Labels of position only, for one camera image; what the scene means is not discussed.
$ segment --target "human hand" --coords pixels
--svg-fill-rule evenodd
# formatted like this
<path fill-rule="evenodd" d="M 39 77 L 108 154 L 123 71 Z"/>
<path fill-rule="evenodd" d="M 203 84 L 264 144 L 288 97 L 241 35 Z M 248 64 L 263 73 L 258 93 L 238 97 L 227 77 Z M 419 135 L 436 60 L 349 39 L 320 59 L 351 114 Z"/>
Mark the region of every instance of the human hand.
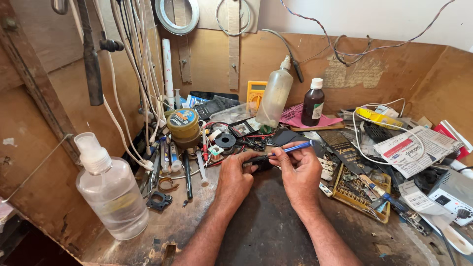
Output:
<path fill-rule="evenodd" d="M 227 208 L 231 215 L 237 211 L 250 192 L 253 184 L 251 174 L 258 169 L 257 165 L 243 168 L 243 162 L 258 155 L 254 151 L 247 151 L 230 155 L 222 162 L 214 202 L 220 208 Z"/>
<path fill-rule="evenodd" d="M 318 192 L 322 165 L 312 147 L 291 151 L 288 155 L 283 149 L 303 144 L 291 142 L 282 148 L 271 150 L 269 162 L 281 167 L 284 189 L 292 208 L 298 213 L 320 211 Z"/>

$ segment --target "wooden workbench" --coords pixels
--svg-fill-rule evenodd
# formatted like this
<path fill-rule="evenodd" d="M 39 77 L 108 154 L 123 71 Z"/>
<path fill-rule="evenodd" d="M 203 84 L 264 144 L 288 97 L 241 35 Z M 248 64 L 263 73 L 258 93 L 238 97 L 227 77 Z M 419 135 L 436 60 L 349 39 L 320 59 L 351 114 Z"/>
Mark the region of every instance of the wooden workbench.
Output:
<path fill-rule="evenodd" d="M 150 210 L 150 221 L 143 233 L 119 241 L 104 231 L 80 260 L 87 266 L 169 265 L 174 252 L 178 254 L 185 247 L 211 204 L 219 168 L 207 170 L 206 187 L 201 186 L 199 174 L 193 176 L 194 199 L 185 208 L 185 181 L 180 179 L 180 186 L 168 193 L 174 197 L 173 202 L 162 212 Z M 216 265 L 319 265 L 310 237 L 284 192 L 281 172 L 273 168 L 254 174 L 254 179 L 250 194 L 228 226 Z M 323 193 L 320 198 L 332 225 L 365 265 L 430 265 L 403 231 L 395 213 L 391 212 L 384 225 Z M 451 265 L 445 245 L 437 236 L 423 237 L 412 231 L 440 265 Z M 442 255 L 434 251 L 434 245 Z M 458 265 L 469 265 L 456 252 L 455 258 Z"/>

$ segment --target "charging cable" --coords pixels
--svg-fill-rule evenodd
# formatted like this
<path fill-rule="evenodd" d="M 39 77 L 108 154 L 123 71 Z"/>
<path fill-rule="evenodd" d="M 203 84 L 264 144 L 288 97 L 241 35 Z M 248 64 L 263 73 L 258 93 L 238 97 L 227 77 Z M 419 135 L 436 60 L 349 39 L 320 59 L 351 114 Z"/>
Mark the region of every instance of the charging cable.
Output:
<path fill-rule="evenodd" d="M 360 108 L 363 108 L 363 107 L 378 106 L 378 105 L 385 105 L 385 106 L 387 106 L 387 105 L 389 105 L 389 104 L 393 104 L 393 103 L 398 102 L 398 101 L 400 101 L 400 100 L 404 100 L 403 109 L 401 110 L 401 114 L 399 115 L 399 116 L 401 117 L 401 116 L 403 115 L 404 107 L 405 107 L 405 105 L 406 105 L 406 99 L 405 99 L 405 98 L 400 98 L 400 99 L 397 99 L 396 101 L 392 101 L 392 102 L 387 103 L 387 104 L 377 104 L 377 103 L 365 104 L 365 105 L 363 105 L 363 106 L 357 107 L 357 108 L 355 109 L 355 111 L 353 112 L 353 124 L 355 125 L 355 139 L 356 139 L 356 143 L 357 143 L 357 145 L 356 145 L 355 147 L 359 150 L 360 154 L 361 154 L 363 157 L 365 157 L 367 160 L 372 161 L 372 162 L 375 162 L 375 163 L 379 163 L 379 164 L 385 164 L 385 165 L 401 165 L 401 164 L 408 164 L 408 163 L 416 162 L 416 161 L 418 161 L 420 158 L 422 158 L 422 157 L 424 156 L 424 153 L 425 153 L 424 143 L 422 142 L 422 140 L 421 140 L 416 134 L 414 134 L 414 132 L 412 132 L 412 131 L 410 131 L 410 130 L 408 130 L 408 129 L 402 128 L 402 127 L 400 127 L 400 126 L 396 126 L 396 125 L 392 125 L 392 124 L 386 124 L 386 123 L 382 123 L 382 122 L 375 122 L 375 121 L 366 119 L 366 118 L 362 117 L 362 116 L 359 115 L 359 114 L 356 114 L 356 110 L 358 110 L 358 109 L 360 109 Z M 414 160 L 411 160 L 411 161 L 408 161 L 408 162 L 401 162 L 401 163 L 386 163 L 386 162 L 380 162 L 380 161 L 376 161 L 376 160 L 372 160 L 372 159 L 368 158 L 368 157 L 361 151 L 361 148 L 360 148 L 360 144 L 359 144 L 359 140 L 358 140 L 358 129 L 356 128 L 356 124 L 355 124 L 355 114 L 356 114 L 359 118 L 361 118 L 361 119 L 363 119 L 363 120 L 366 120 L 366 121 L 368 121 L 368 122 L 370 122 L 370 123 L 384 124 L 384 125 L 392 126 L 392 127 L 395 127 L 395 128 L 398 128 L 398 129 L 402 129 L 402 130 L 404 130 L 404 131 L 406 131 L 406 132 L 411 133 L 417 140 L 419 140 L 420 147 L 422 148 L 422 154 L 421 154 L 420 156 L 418 156 L 418 157 L 417 157 L 416 159 L 414 159 Z"/>

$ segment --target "black pen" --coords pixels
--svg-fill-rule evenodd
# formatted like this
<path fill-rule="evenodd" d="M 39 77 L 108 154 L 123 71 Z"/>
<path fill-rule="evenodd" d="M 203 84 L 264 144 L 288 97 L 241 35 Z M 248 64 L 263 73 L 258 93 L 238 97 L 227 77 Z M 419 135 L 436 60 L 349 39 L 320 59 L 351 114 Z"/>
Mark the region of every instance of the black pen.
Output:
<path fill-rule="evenodd" d="M 192 182 L 191 182 L 191 168 L 189 167 L 189 153 L 184 150 L 184 172 L 185 185 L 187 187 L 187 199 L 192 199 Z"/>

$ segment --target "barcode label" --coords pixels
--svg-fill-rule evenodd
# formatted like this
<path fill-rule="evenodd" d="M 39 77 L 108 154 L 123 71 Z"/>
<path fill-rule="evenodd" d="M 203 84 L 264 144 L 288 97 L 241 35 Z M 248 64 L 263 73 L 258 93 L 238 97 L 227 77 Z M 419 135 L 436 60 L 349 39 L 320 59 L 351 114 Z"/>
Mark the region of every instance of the barcode label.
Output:
<path fill-rule="evenodd" d="M 429 202 L 429 200 L 427 198 L 425 198 L 424 196 L 419 196 L 419 197 L 410 199 L 409 202 L 412 203 L 412 205 L 414 205 L 414 206 L 419 206 L 421 204 Z"/>
<path fill-rule="evenodd" d="M 427 198 L 422 192 L 418 191 L 410 195 L 404 196 L 409 201 L 409 205 L 416 211 L 424 210 L 434 205 L 429 198 Z"/>

